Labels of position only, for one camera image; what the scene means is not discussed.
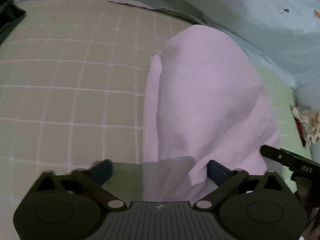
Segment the white garment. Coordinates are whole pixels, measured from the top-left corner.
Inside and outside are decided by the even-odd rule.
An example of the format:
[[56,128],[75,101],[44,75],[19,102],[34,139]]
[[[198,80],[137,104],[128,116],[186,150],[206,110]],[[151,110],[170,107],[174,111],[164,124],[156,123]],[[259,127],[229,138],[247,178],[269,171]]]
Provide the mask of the white garment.
[[143,199],[194,203],[216,189],[215,160],[261,175],[282,166],[260,154],[279,147],[274,108],[245,52],[227,34],[193,25],[152,61],[143,117]]

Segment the green grid bed sheet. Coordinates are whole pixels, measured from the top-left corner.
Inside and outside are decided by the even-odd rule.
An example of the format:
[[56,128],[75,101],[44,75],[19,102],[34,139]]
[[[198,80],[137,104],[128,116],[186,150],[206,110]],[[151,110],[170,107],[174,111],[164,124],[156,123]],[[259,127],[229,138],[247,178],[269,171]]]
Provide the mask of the green grid bed sheet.
[[[13,217],[44,171],[63,175],[109,159],[125,170],[114,170],[103,188],[124,202],[147,202],[143,117],[151,61],[165,42],[199,24],[106,0],[19,7],[26,18],[1,45],[1,239],[18,239]],[[232,39],[270,96],[275,148],[302,154],[293,90]]]

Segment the pile of folded clothes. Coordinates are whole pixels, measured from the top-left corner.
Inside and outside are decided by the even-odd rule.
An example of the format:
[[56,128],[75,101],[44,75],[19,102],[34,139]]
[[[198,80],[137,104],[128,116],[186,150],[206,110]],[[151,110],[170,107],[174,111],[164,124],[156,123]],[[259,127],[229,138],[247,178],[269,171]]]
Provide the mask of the pile of folded clothes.
[[26,14],[27,12],[19,8],[13,0],[6,0],[1,4],[0,45],[26,17]]

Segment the floral patterned cloth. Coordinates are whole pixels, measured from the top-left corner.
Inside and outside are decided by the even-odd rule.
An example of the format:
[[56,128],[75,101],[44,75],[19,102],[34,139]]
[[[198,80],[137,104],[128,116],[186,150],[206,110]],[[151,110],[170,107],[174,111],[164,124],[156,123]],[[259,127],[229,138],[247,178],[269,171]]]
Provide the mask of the floral patterned cloth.
[[303,147],[319,144],[319,110],[291,106]]

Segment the carrot print storage bag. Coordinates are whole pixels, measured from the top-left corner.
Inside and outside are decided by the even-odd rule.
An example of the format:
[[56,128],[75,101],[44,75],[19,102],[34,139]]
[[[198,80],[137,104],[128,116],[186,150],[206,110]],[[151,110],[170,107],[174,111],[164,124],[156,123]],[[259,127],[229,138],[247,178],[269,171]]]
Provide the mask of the carrot print storage bag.
[[242,38],[293,76],[302,104],[319,107],[319,0],[133,1]]

